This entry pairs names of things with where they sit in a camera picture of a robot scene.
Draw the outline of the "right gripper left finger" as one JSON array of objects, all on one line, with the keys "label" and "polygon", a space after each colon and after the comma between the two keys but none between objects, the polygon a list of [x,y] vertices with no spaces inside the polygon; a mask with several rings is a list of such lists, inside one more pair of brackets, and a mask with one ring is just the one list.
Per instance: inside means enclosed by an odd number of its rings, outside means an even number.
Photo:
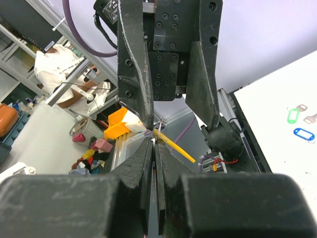
[{"label": "right gripper left finger", "polygon": [[11,176],[0,186],[3,238],[141,238],[148,231],[153,144],[103,175]]}]

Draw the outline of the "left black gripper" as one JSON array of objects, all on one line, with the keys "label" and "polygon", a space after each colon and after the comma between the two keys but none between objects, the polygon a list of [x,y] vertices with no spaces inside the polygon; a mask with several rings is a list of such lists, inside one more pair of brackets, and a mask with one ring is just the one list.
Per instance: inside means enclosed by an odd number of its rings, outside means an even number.
[{"label": "left black gripper", "polygon": [[222,6],[221,0],[118,2],[118,101],[146,129],[154,128],[154,100],[172,101],[185,92],[186,104],[207,129],[218,127]]}]

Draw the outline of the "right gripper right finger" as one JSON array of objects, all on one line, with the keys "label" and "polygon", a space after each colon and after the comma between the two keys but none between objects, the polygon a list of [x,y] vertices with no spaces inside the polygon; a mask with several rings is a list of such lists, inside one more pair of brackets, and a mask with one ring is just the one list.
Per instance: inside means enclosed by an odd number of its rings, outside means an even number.
[{"label": "right gripper right finger", "polygon": [[158,233],[164,238],[314,238],[299,186],[272,173],[195,173],[155,146]]}]

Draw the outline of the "yellow key tag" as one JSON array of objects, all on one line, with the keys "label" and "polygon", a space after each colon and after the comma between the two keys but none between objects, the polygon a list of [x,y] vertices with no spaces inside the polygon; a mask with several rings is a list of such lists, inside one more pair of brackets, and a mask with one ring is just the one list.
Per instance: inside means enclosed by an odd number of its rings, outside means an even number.
[{"label": "yellow key tag", "polygon": [[180,146],[178,146],[176,143],[174,143],[172,140],[170,140],[167,136],[165,136],[162,132],[159,134],[159,138],[163,140],[167,145],[169,145],[172,149],[176,150],[178,153],[180,153],[182,156],[187,158],[190,162],[193,164],[196,162],[196,160],[190,156],[184,149],[182,149]]}]

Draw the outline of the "silver key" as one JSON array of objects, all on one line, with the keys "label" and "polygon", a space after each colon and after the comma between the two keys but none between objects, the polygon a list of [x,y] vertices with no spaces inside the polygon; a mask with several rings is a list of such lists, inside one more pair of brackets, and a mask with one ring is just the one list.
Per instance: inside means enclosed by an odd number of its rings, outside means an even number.
[{"label": "silver key", "polygon": [[157,122],[155,124],[154,130],[153,130],[153,139],[152,139],[153,146],[156,145],[156,142],[157,142],[157,140],[159,138],[159,134],[160,134],[161,127],[162,127],[162,122],[163,122],[163,120],[162,120],[162,118],[160,118],[159,122]]}]

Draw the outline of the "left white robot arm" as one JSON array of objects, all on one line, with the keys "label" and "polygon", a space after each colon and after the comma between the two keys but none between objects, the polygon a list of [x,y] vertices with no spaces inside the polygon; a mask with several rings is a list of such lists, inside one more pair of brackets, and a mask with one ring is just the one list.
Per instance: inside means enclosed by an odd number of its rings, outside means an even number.
[{"label": "left white robot arm", "polygon": [[220,0],[98,0],[97,24],[117,36],[118,101],[145,128],[154,127],[154,103],[185,95],[203,122],[208,147],[237,159],[243,142],[220,115],[215,79],[223,2]]}]

